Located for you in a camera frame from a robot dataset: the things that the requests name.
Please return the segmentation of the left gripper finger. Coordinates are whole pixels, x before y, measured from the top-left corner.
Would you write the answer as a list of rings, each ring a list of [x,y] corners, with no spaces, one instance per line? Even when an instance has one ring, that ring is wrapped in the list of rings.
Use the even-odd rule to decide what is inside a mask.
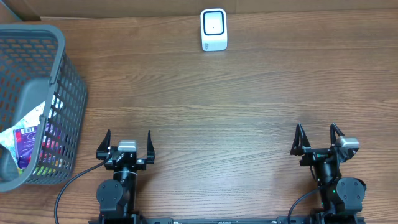
[[[111,143],[111,130],[109,129],[96,150],[96,158],[99,160],[105,160],[109,156],[109,149]]]
[[[154,164],[155,162],[155,149],[151,139],[151,131],[147,133],[147,148],[146,148],[146,164]]]

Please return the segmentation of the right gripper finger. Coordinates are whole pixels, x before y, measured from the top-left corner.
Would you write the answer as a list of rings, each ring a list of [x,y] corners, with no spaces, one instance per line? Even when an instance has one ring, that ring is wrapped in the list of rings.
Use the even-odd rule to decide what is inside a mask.
[[[291,155],[302,156],[311,149],[311,145],[308,141],[307,135],[303,129],[303,126],[299,123],[296,125],[295,137],[290,150]]]
[[[340,130],[340,128],[332,123],[330,125],[330,142],[331,146],[341,146],[339,137],[344,136],[345,134]]]

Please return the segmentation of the purple pad package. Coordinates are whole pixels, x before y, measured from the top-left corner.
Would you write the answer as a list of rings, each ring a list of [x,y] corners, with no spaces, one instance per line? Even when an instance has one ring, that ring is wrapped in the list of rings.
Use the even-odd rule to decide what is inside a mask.
[[[38,126],[13,130],[17,166],[26,169],[32,158]]]

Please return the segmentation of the white tube with gold cap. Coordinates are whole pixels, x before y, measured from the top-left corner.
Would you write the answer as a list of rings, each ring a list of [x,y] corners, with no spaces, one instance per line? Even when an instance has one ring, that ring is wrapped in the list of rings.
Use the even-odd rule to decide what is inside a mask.
[[[56,96],[53,96],[52,104],[53,106],[55,106],[55,109],[50,109],[48,118],[56,117],[57,111],[62,111],[63,109],[63,102]],[[5,164],[6,167],[18,167],[16,150],[14,146],[13,130],[33,126],[38,126],[39,128],[39,117],[44,112],[44,106],[45,102],[43,101],[41,104],[39,104],[26,115],[24,115],[23,118],[20,119],[16,124],[11,126],[10,128],[7,128],[5,131],[1,131],[1,164]],[[55,134],[58,139],[60,138],[61,131],[59,131],[54,124],[47,123],[45,125],[45,131],[49,132],[50,134]],[[46,136],[44,136],[42,140],[42,146],[45,146],[51,150],[55,150],[60,147],[59,143],[50,140],[50,137]]]

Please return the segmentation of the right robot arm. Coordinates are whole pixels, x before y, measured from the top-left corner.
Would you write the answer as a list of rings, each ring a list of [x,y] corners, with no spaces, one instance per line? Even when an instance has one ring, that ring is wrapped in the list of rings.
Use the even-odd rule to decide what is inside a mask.
[[[291,206],[287,223],[364,223],[357,213],[363,209],[366,184],[359,178],[343,177],[340,165],[359,151],[359,141],[346,136],[335,124],[330,125],[330,147],[314,149],[298,124],[290,150],[300,156],[300,165],[308,166],[317,187],[298,198]],[[313,209],[306,217],[293,217],[294,208],[309,196],[319,193],[322,208]]]

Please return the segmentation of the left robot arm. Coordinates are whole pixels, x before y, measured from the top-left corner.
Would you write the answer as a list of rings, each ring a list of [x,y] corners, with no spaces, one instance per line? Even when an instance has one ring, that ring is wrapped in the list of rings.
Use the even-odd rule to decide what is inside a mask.
[[[137,157],[135,140],[122,140],[118,146],[111,145],[111,131],[96,150],[96,158],[104,162],[113,178],[102,182],[96,191],[99,202],[99,218],[92,223],[146,223],[146,219],[134,209],[137,173],[146,170],[155,162],[155,150],[151,133],[147,134],[146,157]]]

